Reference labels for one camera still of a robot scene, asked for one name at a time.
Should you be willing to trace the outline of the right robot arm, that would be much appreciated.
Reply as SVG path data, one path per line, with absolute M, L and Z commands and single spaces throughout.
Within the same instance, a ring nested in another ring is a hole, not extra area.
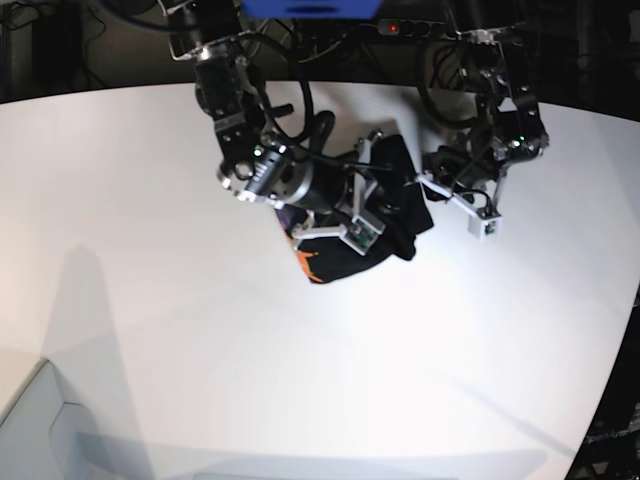
M 291 136 L 279 125 L 292 104 L 275 106 L 245 44 L 271 47 L 286 60 L 287 49 L 256 30 L 245 30 L 231 1 L 163 1 L 174 59 L 191 60 L 200 108 L 214 124 L 222 161 L 217 178 L 238 200 L 288 207 L 303 216 L 290 226 L 294 246 L 335 238 L 365 256 L 385 231 L 367 202 L 378 186 L 372 149 L 381 130 L 361 138 L 342 155 L 323 149 L 335 124 L 330 111 L 315 112 L 310 84 L 301 79 L 303 119 Z

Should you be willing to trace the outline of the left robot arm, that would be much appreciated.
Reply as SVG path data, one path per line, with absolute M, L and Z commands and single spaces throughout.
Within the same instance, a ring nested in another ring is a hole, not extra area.
M 494 237 L 502 216 L 499 200 L 509 169 L 538 158 L 549 145 L 538 99 L 529 80 L 527 52 L 516 28 L 524 21 L 520 1 L 446 1 L 446 22 L 431 28 L 417 47 L 414 78 L 427 115 L 459 136 L 424 157 L 418 181 L 438 199 L 468 216 L 476 238 Z M 427 53 L 447 41 L 458 58 L 462 87 L 476 112 L 453 118 L 435 103 L 426 75 Z

